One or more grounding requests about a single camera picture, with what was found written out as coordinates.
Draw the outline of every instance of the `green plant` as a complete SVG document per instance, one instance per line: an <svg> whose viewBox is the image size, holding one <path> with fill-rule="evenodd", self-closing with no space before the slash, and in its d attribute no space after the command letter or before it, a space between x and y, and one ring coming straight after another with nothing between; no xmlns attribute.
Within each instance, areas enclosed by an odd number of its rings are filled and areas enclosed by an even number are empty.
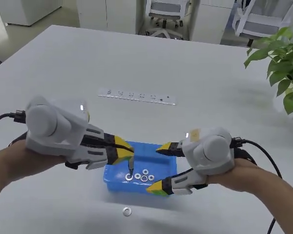
<svg viewBox="0 0 293 234"><path fill-rule="evenodd" d="M281 28L270 38L262 38L264 48L251 53L253 48L248 50L249 58L245 61L245 68L255 60L262 60L270 57L271 62L267 70L267 78L270 85L278 83L277 96L285 92L283 100L284 108L288 115L293 112L293 26Z"/></svg>

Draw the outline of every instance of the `person's arm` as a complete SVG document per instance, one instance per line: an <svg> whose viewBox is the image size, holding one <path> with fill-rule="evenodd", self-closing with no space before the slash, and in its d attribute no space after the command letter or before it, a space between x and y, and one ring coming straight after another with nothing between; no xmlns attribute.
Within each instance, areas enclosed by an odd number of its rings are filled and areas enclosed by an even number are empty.
<svg viewBox="0 0 293 234"><path fill-rule="evenodd" d="M0 151L0 192L9 183L43 172L65 162L61 156L40 155L26 149L20 140Z"/></svg>
<svg viewBox="0 0 293 234"><path fill-rule="evenodd" d="M277 175L244 159L236 159L235 168L210 176L208 183L248 192L259 198L272 213L285 234L293 234L293 188Z"/></svg>

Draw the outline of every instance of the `white desk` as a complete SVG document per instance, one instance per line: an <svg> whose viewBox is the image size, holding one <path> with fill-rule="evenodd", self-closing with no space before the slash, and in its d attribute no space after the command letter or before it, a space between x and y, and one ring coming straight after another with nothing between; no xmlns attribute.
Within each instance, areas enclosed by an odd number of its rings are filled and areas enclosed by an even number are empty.
<svg viewBox="0 0 293 234"><path fill-rule="evenodd" d="M293 185L293 133L272 108L269 61L245 71L246 57L238 47L51 26L0 65L0 114L42 94L85 98L92 124L132 141L160 144L188 129L223 126L263 145ZM178 105L98 97L99 87L174 95ZM0 148L25 130L0 121ZM272 170L262 153L247 150ZM188 169L185 160L178 169ZM252 195L216 185L166 199L110 194L102 177L103 169L59 165L11 184L0 195L0 234L254 234L272 218Z"/></svg>

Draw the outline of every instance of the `white cabinet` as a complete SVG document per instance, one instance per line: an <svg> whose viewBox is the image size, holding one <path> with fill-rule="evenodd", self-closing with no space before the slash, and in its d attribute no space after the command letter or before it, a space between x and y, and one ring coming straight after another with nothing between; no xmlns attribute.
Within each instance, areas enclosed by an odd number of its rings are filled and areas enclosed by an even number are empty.
<svg viewBox="0 0 293 234"><path fill-rule="evenodd" d="M106 0L108 30L137 34L143 24L144 8L144 0Z"/></svg>
<svg viewBox="0 0 293 234"><path fill-rule="evenodd" d="M77 0L81 28L137 34L145 0Z"/></svg>
<svg viewBox="0 0 293 234"><path fill-rule="evenodd" d="M77 0L81 28L107 30L105 0Z"/></svg>
<svg viewBox="0 0 293 234"><path fill-rule="evenodd" d="M231 8L200 4L192 16L190 40L220 44Z"/></svg>
<svg viewBox="0 0 293 234"><path fill-rule="evenodd" d="M30 26L62 4L63 0L0 0L0 16L5 23Z"/></svg>

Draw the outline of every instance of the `hand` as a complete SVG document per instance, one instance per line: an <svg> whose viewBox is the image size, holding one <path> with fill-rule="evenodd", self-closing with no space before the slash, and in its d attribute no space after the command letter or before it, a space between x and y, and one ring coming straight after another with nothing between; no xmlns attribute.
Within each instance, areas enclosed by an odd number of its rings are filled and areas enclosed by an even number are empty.
<svg viewBox="0 0 293 234"><path fill-rule="evenodd" d="M38 174L65 162L62 156L40 155L26 149L25 140L17 141L0 153L7 168L8 183Z"/></svg>
<svg viewBox="0 0 293 234"><path fill-rule="evenodd" d="M235 167L222 175L211 175L207 184L220 184L238 192L252 193L259 174L264 171L245 159L235 159Z"/></svg>

